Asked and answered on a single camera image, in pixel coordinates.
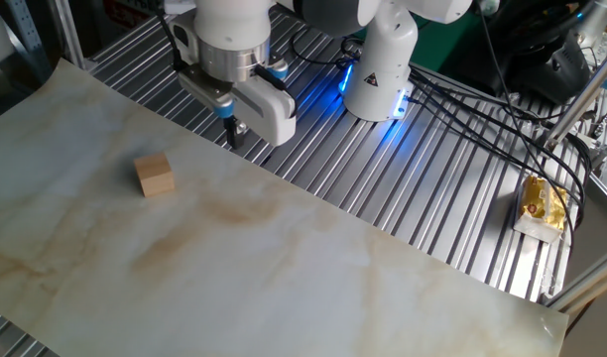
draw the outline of metal frame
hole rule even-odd
[[[6,0],[6,4],[10,8],[15,24],[21,34],[20,40],[8,24],[5,24],[8,38],[17,53],[28,63],[35,77],[39,82],[43,83],[48,80],[53,73],[53,69],[44,51],[42,40],[39,37],[26,1]]]
[[[607,79],[607,59],[594,72],[594,75],[583,89],[583,91],[577,96],[566,112],[557,121],[556,125],[547,134],[546,146],[553,148],[560,143],[566,134],[574,125],[581,119],[581,116],[588,109],[588,106],[601,92],[601,85]]]
[[[61,23],[61,33],[64,36],[65,44],[67,45],[68,59],[72,64],[81,69],[86,69],[85,58],[81,43],[78,40],[78,33],[72,18],[72,11],[69,8],[68,0],[51,0],[54,7],[57,9],[56,15],[59,16]]]

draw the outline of table surface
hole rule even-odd
[[[0,312],[61,357],[554,357],[567,325],[64,60],[0,118]]]

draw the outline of black cable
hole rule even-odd
[[[468,104],[460,101],[457,98],[452,97],[451,95],[445,93],[444,91],[440,90],[439,86],[432,83],[430,80],[428,80],[426,77],[424,77],[422,74],[420,74],[420,72],[418,70],[413,70],[412,71],[412,77],[417,78],[418,80],[420,80],[421,82],[423,82],[424,84],[430,86],[432,89],[434,89],[437,93],[439,93],[440,95],[442,95],[443,97],[445,97],[447,100],[456,103],[458,106],[462,107],[464,110],[475,114],[477,116],[480,116],[490,122],[492,122],[493,124],[513,133],[513,134],[517,134],[517,130],[513,129],[512,127],[492,118],[491,116],[469,106]],[[529,142],[529,144],[535,146],[538,150],[540,150],[541,152],[545,153],[547,156],[549,156],[551,159],[553,159],[555,162],[557,162],[562,168],[564,168],[567,173],[572,177],[572,179],[574,180],[575,184],[577,185],[577,189],[579,190],[579,196],[581,197],[580,199],[576,199],[576,203],[578,205],[579,208],[579,212],[583,212],[583,209],[585,207],[585,190],[583,188],[583,184],[581,183],[578,175],[572,170],[572,168],[566,164],[564,161],[562,161],[560,158],[558,158],[555,154],[553,154],[552,152],[546,150],[544,147],[540,146],[537,142],[535,142],[533,139],[531,138],[526,138],[526,140]]]
[[[426,90],[424,90],[423,88],[421,88],[419,85],[417,85],[415,82],[413,82],[413,84],[415,85],[415,87],[420,90],[425,97],[431,101],[437,108],[438,110],[440,110],[442,113],[446,114],[447,116],[449,116],[450,118],[453,119],[453,121],[456,122],[456,124],[462,126],[463,128],[465,128],[465,131],[469,132],[470,134],[475,135],[475,138],[472,136],[466,136],[464,134],[462,134],[461,132],[459,132],[458,130],[456,130],[455,128],[452,128],[450,126],[450,124],[446,123],[443,119],[441,119],[440,117],[438,117],[437,115],[435,115],[435,113],[433,111],[431,111],[426,105],[425,103],[421,103],[419,101],[414,101],[415,103],[418,103],[420,105],[422,105],[427,111],[429,111],[429,113],[433,114],[434,117],[436,117],[438,120],[440,120],[442,123],[444,123],[444,125],[446,125],[447,127],[451,128],[453,130],[453,132],[461,135],[463,138],[480,145],[480,147],[482,147],[483,149],[487,150],[488,152],[495,154],[497,156],[499,156],[500,158],[502,158],[503,160],[510,162],[516,166],[519,166],[523,169],[529,170],[533,173],[536,173],[540,176],[542,176],[542,172],[540,172],[539,170],[529,166],[528,164],[524,163],[523,161],[515,158],[513,155],[511,155],[510,153],[505,152],[504,150],[498,148],[494,143],[489,142],[488,140],[486,140],[484,137],[482,137],[480,134],[478,134],[477,132],[475,132],[472,128],[470,128],[468,125],[466,125],[465,123],[463,123],[461,120],[459,120],[453,113],[451,113],[450,111],[448,111],[442,104],[440,104],[437,100],[435,100],[435,98],[433,98],[433,96],[431,94],[429,94]],[[568,195],[570,195],[570,197],[572,197],[575,200],[579,200],[579,198],[573,193],[571,192],[568,188],[564,187],[563,185],[561,185],[558,182],[555,182],[555,184],[563,189],[566,190],[566,193]]]
[[[295,56],[297,56],[299,59],[304,60],[304,61],[306,61],[308,63],[312,63],[312,64],[338,65],[338,66],[342,66],[344,64],[352,63],[352,62],[356,61],[356,59],[352,59],[352,58],[350,58],[350,59],[336,59],[334,61],[323,61],[323,60],[309,59],[309,58],[303,56],[302,54],[300,54],[297,51],[296,43],[304,35],[304,33],[307,33],[308,31],[310,31],[310,27],[302,27],[297,32],[295,32],[291,36],[291,39],[290,39],[291,50],[293,51],[293,53],[295,54]]]
[[[480,3],[478,0],[473,0],[473,3],[475,4],[475,6],[478,9],[482,8],[480,6]],[[480,14],[480,20],[482,22],[482,28],[484,29],[484,36],[486,38],[486,42],[489,47],[489,52],[491,53],[491,60],[493,62],[493,65],[495,66],[495,70],[498,74],[498,77],[500,78],[500,83],[502,84],[502,89],[504,90],[504,93],[506,96],[506,101],[509,105],[509,109],[511,110],[511,113],[515,113],[515,109],[513,109],[513,105],[511,104],[511,98],[509,96],[509,88],[506,85],[506,81],[504,80],[504,76],[502,75],[502,70],[500,69],[500,64],[498,63],[498,60],[495,56],[495,51],[493,50],[493,44],[491,43],[491,34],[489,34],[489,28],[486,25],[486,20],[484,19],[484,16],[482,16],[482,14]],[[556,184],[554,184],[554,182],[552,180],[550,180],[550,178],[548,177],[548,174],[546,174],[544,172],[544,168],[542,167],[542,164],[540,164],[540,161],[536,157],[535,153],[533,153],[533,150],[531,150],[531,147],[529,146],[529,142],[526,140],[526,138],[524,137],[524,134],[522,133],[522,128],[520,127],[520,123],[518,123],[518,121],[515,119],[514,116],[511,116],[511,118],[513,119],[513,124],[515,125],[515,127],[517,129],[518,136],[520,137],[520,139],[522,139],[522,142],[524,143],[524,147],[526,148],[526,151],[531,156],[531,159],[533,159],[533,162],[535,163],[535,165],[540,169],[540,171],[542,173],[544,173],[544,175],[543,175],[544,179],[546,179],[548,181],[548,183],[550,183],[550,186],[554,190],[554,193],[557,195],[557,198],[559,199],[559,202],[561,203],[561,206],[563,207],[563,210],[565,212],[565,217],[568,221],[568,226],[570,228],[570,237],[574,241],[574,226],[572,224],[572,219],[570,218],[570,211],[568,210],[568,207],[565,204],[565,200],[561,196],[561,193],[559,192],[559,189],[557,188]]]
[[[577,317],[574,318],[574,321],[572,323],[570,323],[570,325],[568,326],[568,328],[565,330],[565,334],[563,335],[563,339],[565,339],[566,337],[568,337],[568,334],[570,333],[570,331],[572,331],[572,329],[574,328],[574,326],[577,325],[577,322],[579,322],[579,320],[581,319],[581,317],[583,317],[583,315],[585,314],[585,312],[592,306],[592,303],[596,300],[596,298],[590,300],[584,307],[583,309],[579,312],[579,314],[577,315]]]
[[[174,63],[172,64],[172,68],[174,71],[180,71],[188,67],[188,64],[182,60],[181,51],[178,50],[178,46],[176,45],[176,40],[174,39],[174,35],[172,34],[172,30],[169,28],[169,24],[165,21],[165,13],[160,7],[156,8],[156,17],[158,21],[161,23],[161,27],[169,40],[169,43],[172,45],[172,56],[174,57]]]

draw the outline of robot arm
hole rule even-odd
[[[185,3],[167,0],[167,5]],[[280,81],[288,65],[270,53],[271,0],[191,0],[195,10],[175,18],[173,33],[189,67],[181,85],[224,119],[236,148],[246,126],[274,146],[295,134],[295,100]],[[368,26],[361,60],[339,89],[346,108],[371,121],[405,116],[412,90],[409,61],[418,40],[410,11],[448,24],[472,0],[277,0],[330,36]],[[267,70],[256,70],[257,66]]]

